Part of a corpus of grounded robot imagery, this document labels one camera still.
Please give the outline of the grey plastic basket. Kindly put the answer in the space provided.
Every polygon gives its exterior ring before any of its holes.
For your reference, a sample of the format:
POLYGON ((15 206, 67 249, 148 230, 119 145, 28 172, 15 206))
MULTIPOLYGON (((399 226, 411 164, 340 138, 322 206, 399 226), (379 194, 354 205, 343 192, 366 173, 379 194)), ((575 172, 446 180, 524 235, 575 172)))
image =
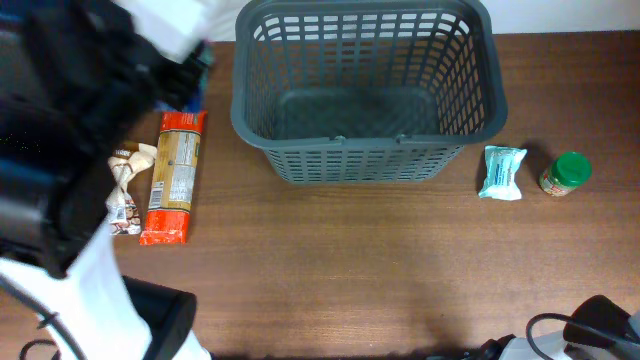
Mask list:
POLYGON ((289 183, 421 182, 506 123, 479 1, 252 1, 235 32, 232 125, 289 183))

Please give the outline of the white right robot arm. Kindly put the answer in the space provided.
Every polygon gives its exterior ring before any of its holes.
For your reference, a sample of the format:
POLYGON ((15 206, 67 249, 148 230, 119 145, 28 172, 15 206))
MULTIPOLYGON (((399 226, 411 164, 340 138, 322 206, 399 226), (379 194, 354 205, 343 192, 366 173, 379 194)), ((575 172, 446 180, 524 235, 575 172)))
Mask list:
POLYGON ((542 313, 529 320, 525 336, 489 340, 463 357, 472 360, 639 360, 639 314, 630 314, 604 295, 583 302, 571 315, 542 313), (553 320, 561 331, 535 337, 533 328, 553 320))

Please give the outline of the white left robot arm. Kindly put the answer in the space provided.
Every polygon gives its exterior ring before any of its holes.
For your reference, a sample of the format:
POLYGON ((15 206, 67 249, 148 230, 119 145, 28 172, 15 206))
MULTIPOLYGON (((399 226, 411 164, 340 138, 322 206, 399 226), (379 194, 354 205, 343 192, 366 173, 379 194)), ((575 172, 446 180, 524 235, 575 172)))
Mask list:
POLYGON ((108 165, 135 122, 196 94, 214 1, 1 5, 1 286, 60 359, 206 359, 192 293, 121 274, 108 165))

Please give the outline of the blue cardboard box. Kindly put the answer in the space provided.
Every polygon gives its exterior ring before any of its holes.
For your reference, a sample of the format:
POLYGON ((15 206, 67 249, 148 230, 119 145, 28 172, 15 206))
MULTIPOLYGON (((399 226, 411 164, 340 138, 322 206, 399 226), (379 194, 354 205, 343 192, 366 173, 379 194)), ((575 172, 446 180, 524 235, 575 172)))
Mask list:
POLYGON ((161 77, 165 92, 155 111, 198 113, 203 108, 209 70, 214 62, 210 44, 202 41, 182 63, 172 63, 161 77))

